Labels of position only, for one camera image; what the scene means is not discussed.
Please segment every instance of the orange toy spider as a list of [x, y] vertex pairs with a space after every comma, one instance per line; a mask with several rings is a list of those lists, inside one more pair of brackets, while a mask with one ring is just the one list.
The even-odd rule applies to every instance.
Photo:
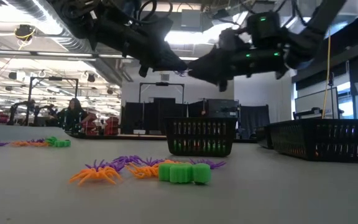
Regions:
[[83, 169], [79, 173], [75, 174], [69, 180], [69, 182], [72, 183], [78, 179], [81, 179], [81, 181], [78, 183], [78, 186], [81, 186], [81, 184], [83, 184], [87, 179], [96, 179], [96, 180], [106, 179], [108, 182], [112, 184], [116, 184], [115, 181], [112, 180], [114, 176], [122, 180], [121, 176], [117, 173], [117, 171], [108, 166], [106, 166], [105, 168], [99, 167], [98, 171], [96, 171], [95, 168]]
[[47, 142], [28, 142], [28, 141], [14, 141], [11, 143], [13, 146], [37, 146], [37, 147], [48, 147]]
[[181, 162], [175, 162], [166, 160], [161, 163], [155, 164], [154, 166], [144, 166], [144, 167], [137, 167], [133, 163], [129, 163], [135, 170], [131, 169], [129, 166], [125, 166], [129, 172], [131, 172], [135, 177], [139, 179], [143, 178], [150, 178], [150, 177], [158, 177], [158, 166], [163, 163], [181, 163]]

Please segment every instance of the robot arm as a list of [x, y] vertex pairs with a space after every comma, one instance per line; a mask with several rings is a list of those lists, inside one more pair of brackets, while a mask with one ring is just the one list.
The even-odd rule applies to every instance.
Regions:
[[[114, 4], [114, 0], [48, 1], [70, 31], [77, 38], [88, 39], [92, 48], [99, 42], [122, 52], [123, 57], [129, 55], [140, 60], [139, 74], [142, 77], [146, 76], [149, 68], [153, 71], [187, 69], [186, 63], [164, 41], [173, 24], [168, 17], [158, 18], [149, 14], [141, 20], [143, 7], [137, 19], [131, 17], [140, 6], [139, 0], [125, 0], [125, 12]], [[151, 2], [153, 6], [157, 5], [157, 0]]]
[[[114, 0], [48, 1], [77, 38], [88, 39], [93, 48], [100, 42], [122, 52], [124, 57], [129, 55], [140, 60], [142, 77], [149, 68], [154, 71], [189, 69], [190, 76], [219, 85], [221, 91], [226, 90], [227, 81], [234, 76], [276, 72], [279, 79], [288, 68], [307, 67], [346, 3], [346, 0], [323, 0], [299, 34], [280, 27], [277, 12], [254, 14], [248, 17], [247, 27], [222, 31], [218, 45], [210, 53], [186, 65], [164, 41], [173, 22], [168, 17], [154, 15], [157, 0], [147, 1], [140, 9], [139, 0], [124, 0], [124, 11]], [[296, 0], [291, 2], [301, 17]], [[153, 11], [140, 19], [149, 3], [153, 4]], [[251, 36], [252, 44], [239, 38], [244, 32]]]
[[[292, 3], [297, 9], [296, 1]], [[189, 63], [189, 75], [219, 85], [219, 90], [225, 91], [227, 80], [238, 75], [251, 77], [254, 73], [276, 72], [279, 79], [289, 68], [306, 68], [345, 3], [346, 0], [324, 0], [299, 34], [280, 27], [277, 12], [254, 14], [248, 17], [247, 27], [222, 31], [218, 46]], [[252, 44], [239, 38], [243, 32], [251, 36]]]

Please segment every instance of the green foam block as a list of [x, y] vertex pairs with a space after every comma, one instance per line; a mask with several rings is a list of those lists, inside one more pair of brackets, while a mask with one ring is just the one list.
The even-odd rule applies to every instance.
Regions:
[[191, 164], [172, 164], [170, 168], [170, 182], [185, 184], [193, 181]]
[[160, 181], [170, 180], [170, 168], [174, 164], [160, 164], [158, 166], [158, 179]]
[[211, 168], [208, 164], [195, 164], [193, 168], [193, 180], [196, 184], [206, 184], [211, 180]]
[[64, 141], [55, 141], [53, 144], [54, 147], [69, 147], [71, 146], [70, 140], [64, 140]]

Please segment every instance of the woman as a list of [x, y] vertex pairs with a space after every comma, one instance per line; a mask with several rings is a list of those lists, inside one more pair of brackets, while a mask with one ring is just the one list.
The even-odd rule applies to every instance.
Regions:
[[93, 113], [87, 113], [82, 109], [81, 103], [77, 98], [72, 98], [67, 110], [65, 111], [65, 119], [68, 128], [74, 127], [78, 122], [85, 124], [88, 121], [97, 119]]

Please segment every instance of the black plastic basket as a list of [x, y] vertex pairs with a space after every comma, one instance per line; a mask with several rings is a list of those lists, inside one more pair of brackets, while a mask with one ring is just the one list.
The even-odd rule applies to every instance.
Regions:
[[300, 119], [270, 125], [273, 148], [310, 161], [358, 162], [358, 119]]
[[256, 139], [260, 146], [267, 149], [273, 149], [272, 137], [270, 136], [270, 127], [259, 127], [255, 130]]
[[176, 156], [228, 156], [236, 121], [236, 118], [165, 118], [169, 151]]

